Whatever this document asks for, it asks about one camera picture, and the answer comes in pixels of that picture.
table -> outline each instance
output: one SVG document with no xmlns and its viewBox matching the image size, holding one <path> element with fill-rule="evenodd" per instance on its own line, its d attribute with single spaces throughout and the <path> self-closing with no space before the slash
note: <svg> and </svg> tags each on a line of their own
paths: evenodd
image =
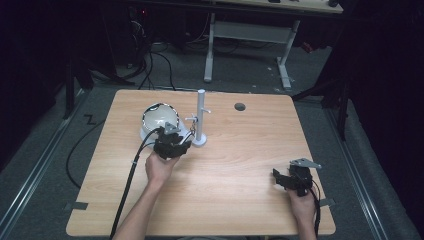
<svg viewBox="0 0 424 240">
<path fill-rule="evenodd" d="M 212 4 L 236 4 L 247 5 L 254 7 L 266 7 L 274 9 L 290 9 L 313 11 L 320 13 L 343 13 L 343 8 L 340 5 L 330 7 L 328 1 L 319 0 L 302 0 L 302 1 L 281 1 L 280 3 L 270 3 L 265 0 L 213 0 Z M 300 20 L 295 20 L 293 26 L 276 27 L 257 24 L 235 23 L 228 21 L 215 21 L 215 13 L 211 14 L 209 26 L 209 46 L 206 55 L 205 82 L 212 81 L 213 75 L 213 53 L 214 53 L 214 38 L 233 38 L 239 40 L 261 41 L 283 44 L 281 55 L 277 57 L 276 62 L 280 73 L 281 82 L 285 90 L 291 90 L 290 78 L 286 69 L 286 61 L 290 53 L 293 41 L 300 24 Z"/>
<path fill-rule="evenodd" d="M 141 144 L 141 115 L 151 104 L 165 102 L 181 118 L 197 107 L 196 92 L 120 90 L 116 93 L 77 202 L 67 225 L 72 236 L 109 235 Z M 246 106 L 235 109 L 236 103 Z M 290 201 L 275 185 L 272 169 L 287 174 L 289 161 L 312 160 L 289 96 L 207 92 L 205 146 L 191 147 L 174 168 L 153 209 L 152 236 L 228 236 L 297 234 Z M 139 162 L 150 153 L 145 149 Z M 314 180 L 321 187 L 315 169 Z M 121 221 L 147 183 L 144 164 L 134 175 Z M 335 232 L 329 207 L 322 207 L 320 234 Z"/>
</svg>

